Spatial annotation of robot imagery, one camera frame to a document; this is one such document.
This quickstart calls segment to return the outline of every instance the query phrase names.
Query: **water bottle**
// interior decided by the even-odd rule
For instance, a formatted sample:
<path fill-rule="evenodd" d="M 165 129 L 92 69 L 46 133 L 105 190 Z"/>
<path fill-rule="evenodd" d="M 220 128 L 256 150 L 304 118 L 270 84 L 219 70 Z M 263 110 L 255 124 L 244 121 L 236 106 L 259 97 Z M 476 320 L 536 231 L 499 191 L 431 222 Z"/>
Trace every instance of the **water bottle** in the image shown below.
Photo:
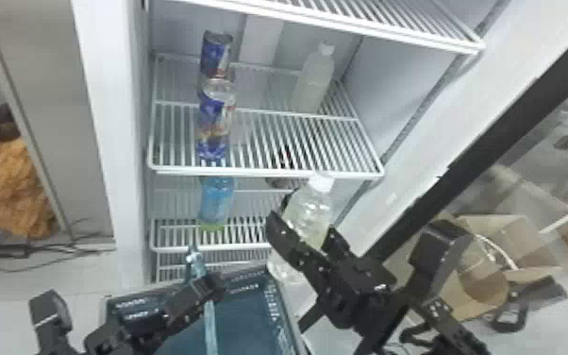
<path fill-rule="evenodd" d="M 200 228 L 205 231 L 221 230 L 231 212 L 236 181 L 233 177 L 202 177 L 200 184 Z"/>
<path fill-rule="evenodd" d="M 311 177 L 309 183 L 291 196 L 282 219 L 299 235 L 303 242 L 320 250 L 332 220 L 332 202 L 328 193 L 334 179 Z M 266 263 L 271 275 L 287 284 L 304 282 L 304 275 L 293 269 L 275 250 Z"/>
<path fill-rule="evenodd" d="M 317 113 L 326 90 L 330 86 L 335 61 L 332 53 L 335 46 L 326 42 L 319 43 L 316 52 L 311 53 L 304 62 L 302 74 L 292 92 L 292 109 L 302 113 Z"/>

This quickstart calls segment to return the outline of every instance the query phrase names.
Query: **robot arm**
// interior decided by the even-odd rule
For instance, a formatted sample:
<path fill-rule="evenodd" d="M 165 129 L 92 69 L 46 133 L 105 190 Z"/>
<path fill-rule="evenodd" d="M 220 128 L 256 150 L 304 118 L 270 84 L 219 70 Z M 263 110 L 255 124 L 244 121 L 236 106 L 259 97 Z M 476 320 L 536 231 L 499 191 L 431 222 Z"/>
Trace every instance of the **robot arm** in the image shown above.
<path fill-rule="evenodd" d="M 489 354 L 438 297 L 471 242 L 471 235 L 464 229 L 446 221 L 431 223 L 410 255 L 414 272 L 406 286 L 399 289 L 394 289 L 394 275 L 379 261 L 355 256 L 334 228 L 322 245 L 325 255 L 302 242 L 275 212 L 267 218 L 266 235 L 278 254 L 304 273 L 317 293 L 316 306 L 330 322 L 340 329 L 353 328 L 363 338 L 356 355 L 380 352 L 409 309 L 415 310 L 425 323 L 405 330 L 402 342 L 428 347 L 428 354 Z M 433 341 L 414 337 L 430 329 L 439 333 Z"/>
<path fill-rule="evenodd" d="M 425 323 L 404 330 L 403 343 L 428 348 L 431 355 L 488 355 L 489 351 L 451 315 L 437 294 L 456 267 L 471 236 L 448 222 L 434 222 L 421 234 L 409 263 L 414 272 L 396 289 L 396 277 L 372 258 L 357 257 L 339 232 L 331 228 L 324 253 L 302 242 L 294 230 L 271 212 L 266 236 L 292 267 L 304 273 L 317 293 L 316 307 L 339 329 L 352 328 L 363 338 L 355 355 L 382 353 L 408 310 Z M 221 299 L 225 286 L 218 274 L 206 274 L 187 283 L 160 287 L 123 300 L 113 299 L 106 324 L 90 333 L 86 352 L 79 353 L 67 339 L 72 322 L 64 300 L 53 290 L 32 298 L 29 308 L 38 335 L 39 355 L 148 355 L 167 339 L 199 318 L 203 305 Z M 415 335 L 436 330 L 432 341 Z"/>
<path fill-rule="evenodd" d="M 147 355 L 167 339 L 195 322 L 203 305 L 219 301 L 225 286 L 218 274 L 207 274 L 184 284 L 128 295 L 114 304 L 117 313 L 84 340 L 86 352 L 68 343 L 73 329 L 64 300 L 47 291 L 29 301 L 31 320 L 38 336 L 39 355 Z"/>

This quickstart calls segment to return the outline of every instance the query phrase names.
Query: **bottle cap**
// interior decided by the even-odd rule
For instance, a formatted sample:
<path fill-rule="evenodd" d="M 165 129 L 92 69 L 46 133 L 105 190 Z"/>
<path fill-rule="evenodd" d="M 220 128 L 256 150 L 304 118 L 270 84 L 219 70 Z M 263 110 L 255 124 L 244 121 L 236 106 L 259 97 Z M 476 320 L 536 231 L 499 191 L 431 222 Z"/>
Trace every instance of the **bottle cap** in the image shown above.
<path fill-rule="evenodd" d="M 311 177 L 309 180 L 309 186 L 320 193 L 327 194 L 332 189 L 332 184 L 335 182 L 335 179 L 332 177 L 327 177 L 325 175 L 315 175 Z"/>
<path fill-rule="evenodd" d="M 319 53 L 321 53 L 322 56 L 330 57 L 333 53 L 335 53 L 335 46 L 328 42 L 322 41 L 319 43 Z"/>

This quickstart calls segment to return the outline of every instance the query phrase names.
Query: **stacked cans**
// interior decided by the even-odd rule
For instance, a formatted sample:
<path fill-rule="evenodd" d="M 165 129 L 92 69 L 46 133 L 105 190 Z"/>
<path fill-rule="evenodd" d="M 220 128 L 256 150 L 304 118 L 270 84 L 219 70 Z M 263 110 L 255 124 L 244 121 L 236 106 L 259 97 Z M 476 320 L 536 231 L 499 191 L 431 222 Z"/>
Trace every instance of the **stacked cans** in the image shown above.
<path fill-rule="evenodd" d="M 198 97 L 200 112 L 196 131 L 196 154 L 206 161 L 228 155 L 229 135 L 236 109 L 236 89 L 228 80 L 233 37 L 205 31 L 200 55 Z"/>

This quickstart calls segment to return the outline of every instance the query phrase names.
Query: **glass door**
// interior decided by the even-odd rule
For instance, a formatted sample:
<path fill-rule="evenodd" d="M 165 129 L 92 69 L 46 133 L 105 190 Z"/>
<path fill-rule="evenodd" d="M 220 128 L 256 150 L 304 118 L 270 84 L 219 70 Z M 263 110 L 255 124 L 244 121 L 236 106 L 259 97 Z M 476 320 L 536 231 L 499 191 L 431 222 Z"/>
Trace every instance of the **glass door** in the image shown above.
<path fill-rule="evenodd" d="M 440 293 L 453 315 L 493 354 L 568 354 L 568 98 L 432 220 L 440 219 L 473 234 Z M 399 283 L 417 239 L 385 262 Z"/>

